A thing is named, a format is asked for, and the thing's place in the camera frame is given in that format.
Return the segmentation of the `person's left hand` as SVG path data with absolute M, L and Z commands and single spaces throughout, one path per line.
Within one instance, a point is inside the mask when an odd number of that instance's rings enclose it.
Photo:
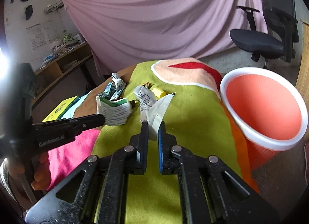
M 35 191 L 46 190 L 51 184 L 51 172 L 49 170 L 49 154 L 47 152 L 41 153 L 38 157 L 39 164 L 34 172 L 34 180 L 31 183 L 31 187 Z M 5 164 L 8 169 L 10 181 L 15 185 L 17 191 L 25 193 L 25 190 L 21 184 L 19 175 L 25 171 L 24 165 L 20 162 L 11 162 L 9 159 L 5 159 Z

